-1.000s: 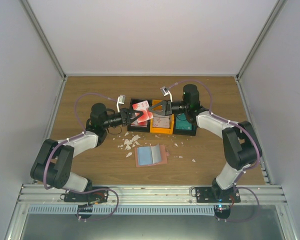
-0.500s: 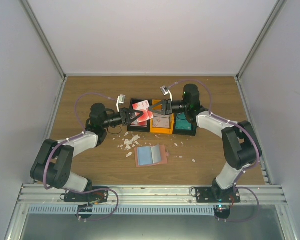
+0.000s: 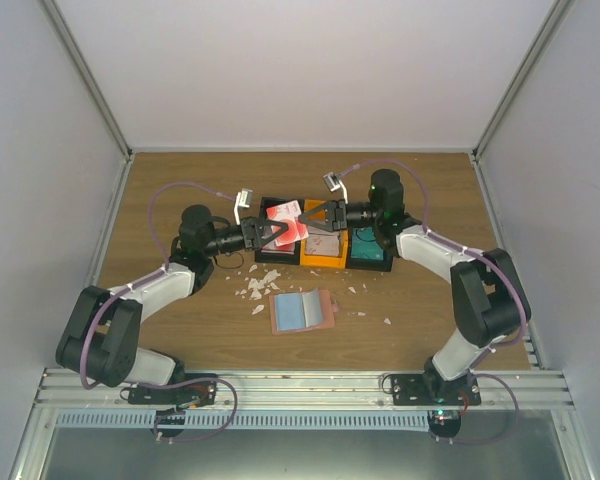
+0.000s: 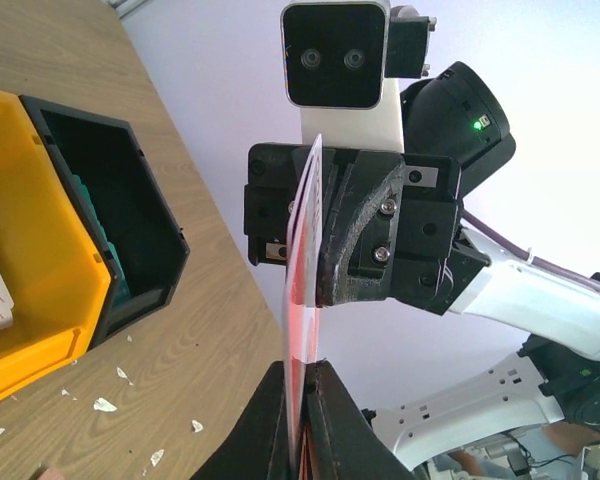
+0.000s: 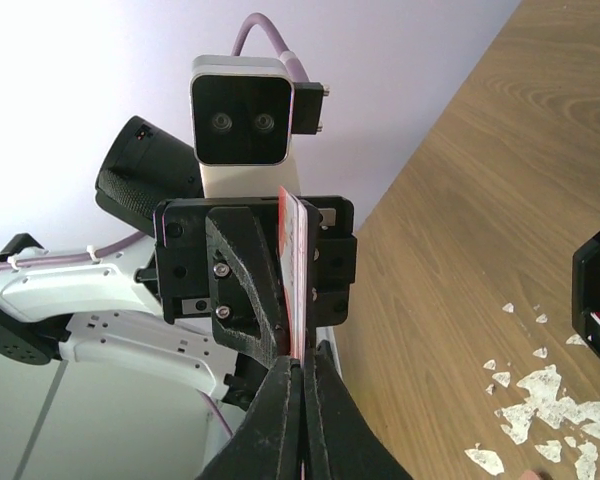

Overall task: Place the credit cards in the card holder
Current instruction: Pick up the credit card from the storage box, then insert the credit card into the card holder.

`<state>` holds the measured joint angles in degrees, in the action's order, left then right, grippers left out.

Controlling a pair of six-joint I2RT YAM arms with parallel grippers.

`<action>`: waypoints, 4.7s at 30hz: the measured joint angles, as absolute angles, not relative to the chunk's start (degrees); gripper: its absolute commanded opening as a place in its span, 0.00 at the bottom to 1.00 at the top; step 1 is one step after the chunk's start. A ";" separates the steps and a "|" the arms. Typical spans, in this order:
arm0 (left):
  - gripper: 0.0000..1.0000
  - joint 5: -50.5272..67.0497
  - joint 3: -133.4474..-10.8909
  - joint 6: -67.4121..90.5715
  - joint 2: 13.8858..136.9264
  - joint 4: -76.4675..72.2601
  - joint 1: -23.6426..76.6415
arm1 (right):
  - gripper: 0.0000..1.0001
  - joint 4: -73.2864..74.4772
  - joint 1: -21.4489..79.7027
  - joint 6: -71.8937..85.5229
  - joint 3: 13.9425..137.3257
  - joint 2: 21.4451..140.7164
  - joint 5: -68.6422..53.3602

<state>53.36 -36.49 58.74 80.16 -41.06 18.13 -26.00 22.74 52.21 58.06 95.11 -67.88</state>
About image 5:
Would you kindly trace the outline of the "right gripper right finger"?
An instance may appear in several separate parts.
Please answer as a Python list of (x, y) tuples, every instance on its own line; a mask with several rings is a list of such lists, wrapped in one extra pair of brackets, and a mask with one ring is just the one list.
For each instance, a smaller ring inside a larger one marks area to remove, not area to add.
[(306, 352), (304, 406), (309, 479), (411, 478), (367, 424), (328, 342)]

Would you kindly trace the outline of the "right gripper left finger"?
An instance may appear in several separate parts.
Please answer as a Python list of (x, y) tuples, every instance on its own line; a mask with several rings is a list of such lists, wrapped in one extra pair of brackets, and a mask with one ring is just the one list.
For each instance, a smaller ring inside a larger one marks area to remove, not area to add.
[(266, 375), (234, 436), (207, 464), (201, 479), (298, 479), (302, 370), (280, 357)]

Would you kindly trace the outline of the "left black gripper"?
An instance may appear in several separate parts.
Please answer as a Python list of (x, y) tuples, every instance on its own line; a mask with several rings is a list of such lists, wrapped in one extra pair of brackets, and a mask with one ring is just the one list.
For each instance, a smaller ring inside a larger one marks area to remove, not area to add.
[[(323, 216), (311, 268), (314, 319), (336, 326), (348, 316), (355, 282), (354, 206), (340, 196), (304, 197)], [(154, 214), (155, 261), (164, 320), (212, 317), (216, 343), (253, 359), (288, 354), (281, 287), (275, 197), (178, 199)]]

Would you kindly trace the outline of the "red white credit card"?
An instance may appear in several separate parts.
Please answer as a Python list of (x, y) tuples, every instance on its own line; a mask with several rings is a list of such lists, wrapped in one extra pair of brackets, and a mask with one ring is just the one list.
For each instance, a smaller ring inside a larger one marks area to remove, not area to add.
[(295, 195), (278, 192), (278, 251), (289, 322), (290, 355), (304, 365), (308, 285), (308, 212)]

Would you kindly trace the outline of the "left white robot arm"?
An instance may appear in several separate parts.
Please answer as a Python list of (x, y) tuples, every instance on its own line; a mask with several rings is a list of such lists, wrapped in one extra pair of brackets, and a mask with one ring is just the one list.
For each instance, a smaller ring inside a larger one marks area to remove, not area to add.
[(278, 199), (205, 198), (192, 148), (134, 116), (96, 200), (134, 234), (50, 255), (21, 233), (0, 252), (0, 354), (119, 365), (247, 408), (290, 351)]

